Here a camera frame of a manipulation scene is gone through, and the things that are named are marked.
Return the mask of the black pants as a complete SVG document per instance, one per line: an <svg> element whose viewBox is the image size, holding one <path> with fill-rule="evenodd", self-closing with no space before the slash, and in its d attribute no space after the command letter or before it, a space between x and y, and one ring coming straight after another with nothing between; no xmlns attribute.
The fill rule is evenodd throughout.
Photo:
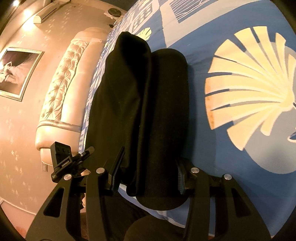
<svg viewBox="0 0 296 241"><path fill-rule="evenodd" d="M94 153L87 169L115 160L124 148L119 183L126 193L150 209L175 209L187 200L178 174L187 160L189 123L184 55L151 51L145 40L121 33L92 101L85 145Z"/></svg>

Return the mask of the cream tufted headboard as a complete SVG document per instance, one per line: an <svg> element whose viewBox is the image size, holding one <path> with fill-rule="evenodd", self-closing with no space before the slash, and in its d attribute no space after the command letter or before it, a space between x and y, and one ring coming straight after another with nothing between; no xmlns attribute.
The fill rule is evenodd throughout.
<svg viewBox="0 0 296 241"><path fill-rule="evenodd" d="M44 164L53 164L50 146L54 142L69 145L72 154L78 153L88 93L107 35L97 27L78 32L53 75L35 140Z"/></svg>

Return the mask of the blue patterned bedspread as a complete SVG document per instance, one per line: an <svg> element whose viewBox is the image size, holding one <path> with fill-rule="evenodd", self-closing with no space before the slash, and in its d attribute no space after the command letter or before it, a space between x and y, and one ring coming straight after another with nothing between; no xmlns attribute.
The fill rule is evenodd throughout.
<svg viewBox="0 0 296 241"><path fill-rule="evenodd" d="M189 64L191 160L230 174L274 240L295 214L295 33L271 1L137 1L107 37L85 109L79 151L105 61L121 32Z"/></svg>

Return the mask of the round fan on nightstand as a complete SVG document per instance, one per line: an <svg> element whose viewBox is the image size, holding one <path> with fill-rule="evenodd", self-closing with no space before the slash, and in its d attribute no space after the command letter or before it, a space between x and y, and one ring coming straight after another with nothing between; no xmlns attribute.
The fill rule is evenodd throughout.
<svg viewBox="0 0 296 241"><path fill-rule="evenodd" d="M118 20L122 16L122 13L117 8L109 8L104 12L104 15L111 18L112 20Z"/></svg>

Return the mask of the framed wall picture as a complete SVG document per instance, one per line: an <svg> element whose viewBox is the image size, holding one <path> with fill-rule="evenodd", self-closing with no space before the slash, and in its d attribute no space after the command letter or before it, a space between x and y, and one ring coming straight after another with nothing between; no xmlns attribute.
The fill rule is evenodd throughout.
<svg viewBox="0 0 296 241"><path fill-rule="evenodd" d="M22 101L30 78L44 52L8 47L1 53L1 96Z"/></svg>

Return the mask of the white wall air conditioner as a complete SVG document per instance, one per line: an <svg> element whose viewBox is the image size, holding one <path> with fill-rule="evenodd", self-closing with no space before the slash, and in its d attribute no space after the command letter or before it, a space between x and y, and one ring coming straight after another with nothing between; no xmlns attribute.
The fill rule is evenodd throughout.
<svg viewBox="0 0 296 241"><path fill-rule="evenodd" d="M50 15L52 15L55 11L60 9L66 4L71 3L71 1L53 1L50 4L46 5L43 9L34 15L33 23L41 24L43 23Z"/></svg>

